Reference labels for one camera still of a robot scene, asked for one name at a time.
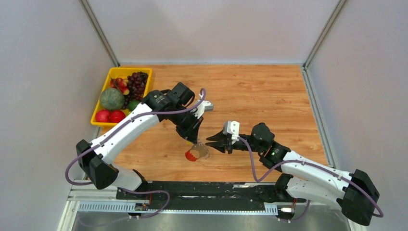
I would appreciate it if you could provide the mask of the red keyring with silver keys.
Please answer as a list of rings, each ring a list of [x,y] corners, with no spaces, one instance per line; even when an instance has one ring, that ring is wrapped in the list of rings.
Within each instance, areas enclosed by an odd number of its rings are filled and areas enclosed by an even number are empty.
[[[191,162],[196,162],[199,159],[207,159],[209,156],[210,152],[202,142],[194,144],[188,151],[185,152],[186,159]]]

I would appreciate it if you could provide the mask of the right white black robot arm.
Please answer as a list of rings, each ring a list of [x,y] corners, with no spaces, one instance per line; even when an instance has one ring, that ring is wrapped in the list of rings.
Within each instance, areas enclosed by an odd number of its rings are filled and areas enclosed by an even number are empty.
[[[353,173],[327,167],[309,160],[275,141],[265,123],[252,128],[251,134],[240,134],[237,121],[227,121],[223,129],[207,138],[206,145],[222,153],[234,150],[254,153],[268,168],[281,173],[275,183],[275,195],[281,201],[306,199],[338,209],[349,220],[370,225],[373,217],[383,217],[377,202],[380,194],[369,175],[359,169]]]

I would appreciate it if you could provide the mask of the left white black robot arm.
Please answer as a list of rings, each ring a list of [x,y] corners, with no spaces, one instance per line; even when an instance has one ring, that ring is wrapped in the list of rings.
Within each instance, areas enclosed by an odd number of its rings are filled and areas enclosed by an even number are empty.
[[[128,189],[135,199],[142,199],[147,186],[135,170],[114,167],[116,157],[139,135],[163,120],[176,126],[177,134],[193,144],[198,142],[198,131],[203,121],[206,90],[200,90],[200,99],[194,106],[194,92],[179,82],[173,89],[152,90],[137,107],[104,135],[76,145],[78,163],[90,183],[98,190],[108,186]]]

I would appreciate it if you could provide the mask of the green lime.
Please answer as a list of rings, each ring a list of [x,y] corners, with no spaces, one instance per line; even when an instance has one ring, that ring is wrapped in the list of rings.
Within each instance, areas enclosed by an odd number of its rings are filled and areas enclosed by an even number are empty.
[[[139,105],[139,101],[137,101],[137,100],[133,100],[133,101],[130,101],[129,103],[128,103],[128,105],[127,105],[127,107],[128,107],[128,110],[130,111],[130,112],[132,112],[138,105]]]

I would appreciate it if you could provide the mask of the dark purple grape bunch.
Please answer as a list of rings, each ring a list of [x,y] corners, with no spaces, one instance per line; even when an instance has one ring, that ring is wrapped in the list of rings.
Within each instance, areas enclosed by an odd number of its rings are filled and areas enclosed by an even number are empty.
[[[141,101],[147,86],[148,74],[145,72],[134,72],[130,76],[128,76],[127,79],[129,80],[127,87],[130,90],[130,94],[124,95],[125,104],[122,109],[127,109],[128,103],[130,101]]]

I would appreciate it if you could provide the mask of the red apple right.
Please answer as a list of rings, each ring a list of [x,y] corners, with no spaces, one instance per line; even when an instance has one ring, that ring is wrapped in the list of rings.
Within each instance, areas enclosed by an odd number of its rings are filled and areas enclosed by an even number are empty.
[[[126,114],[121,110],[111,111],[109,116],[109,122],[111,123],[119,123],[124,118],[126,118]]]

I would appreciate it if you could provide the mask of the red apple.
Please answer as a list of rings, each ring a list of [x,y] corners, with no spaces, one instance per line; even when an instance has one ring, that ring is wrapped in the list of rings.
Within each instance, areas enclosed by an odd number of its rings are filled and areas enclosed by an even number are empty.
[[[126,118],[126,114],[121,110],[111,111],[109,116],[109,122],[111,123],[119,123],[124,118]]]
[[[95,114],[95,121],[99,123],[109,123],[110,114],[111,112],[109,110],[100,110]]]

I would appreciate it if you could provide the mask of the small red apples cluster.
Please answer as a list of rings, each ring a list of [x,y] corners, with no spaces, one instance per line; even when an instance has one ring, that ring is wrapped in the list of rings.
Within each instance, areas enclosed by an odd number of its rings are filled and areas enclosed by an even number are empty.
[[[129,80],[127,78],[111,78],[109,87],[120,90],[124,95],[129,95],[130,90],[128,88],[128,83]]]

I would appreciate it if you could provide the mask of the green round melon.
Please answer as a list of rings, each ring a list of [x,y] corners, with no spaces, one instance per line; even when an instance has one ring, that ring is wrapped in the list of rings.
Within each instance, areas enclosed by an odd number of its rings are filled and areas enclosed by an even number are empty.
[[[106,88],[99,97],[101,107],[109,111],[120,110],[125,104],[124,94],[115,88]]]

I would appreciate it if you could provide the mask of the red apple left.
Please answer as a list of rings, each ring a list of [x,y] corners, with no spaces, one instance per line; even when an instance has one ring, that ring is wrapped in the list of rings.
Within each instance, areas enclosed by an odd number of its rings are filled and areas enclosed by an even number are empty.
[[[100,110],[95,114],[95,121],[99,123],[109,123],[110,114],[111,112],[109,110]]]

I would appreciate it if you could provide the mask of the yellow plastic fruit tray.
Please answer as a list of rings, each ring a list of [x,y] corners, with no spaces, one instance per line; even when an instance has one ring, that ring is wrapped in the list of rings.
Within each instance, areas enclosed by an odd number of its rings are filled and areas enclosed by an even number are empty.
[[[147,86],[144,92],[144,96],[147,95],[148,92],[150,92],[152,90],[153,87],[153,77],[152,77],[152,69],[150,68],[129,68],[129,67],[113,67],[109,70],[107,77],[105,78],[103,87],[102,87],[102,91],[104,91],[106,88],[109,88],[110,85],[110,79],[113,78],[127,78],[128,76],[130,76],[132,73],[134,72],[145,72],[148,74],[148,80],[147,80]],[[104,110],[103,107],[101,107],[99,99],[97,101],[97,104],[95,106],[94,112],[92,114],[92,117],[90,119],[90,123],[92,125],[95,126],[99,126],[102,128],[111,128],[114,127],[117,123],[99,123],[95,121],[95,114],[100,111],[100,110]]]

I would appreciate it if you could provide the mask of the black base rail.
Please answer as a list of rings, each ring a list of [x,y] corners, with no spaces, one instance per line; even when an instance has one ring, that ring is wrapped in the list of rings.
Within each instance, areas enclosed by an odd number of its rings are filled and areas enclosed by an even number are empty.
[[[117,190],[116,198],[152,202],[152,209],[159,209],[168,201],[167,209],[216,211],[260,211],[265,203],[294,201],[288,193],[275,189],[273,183],[151,181],[137,190],[159,193],[138,195]]]

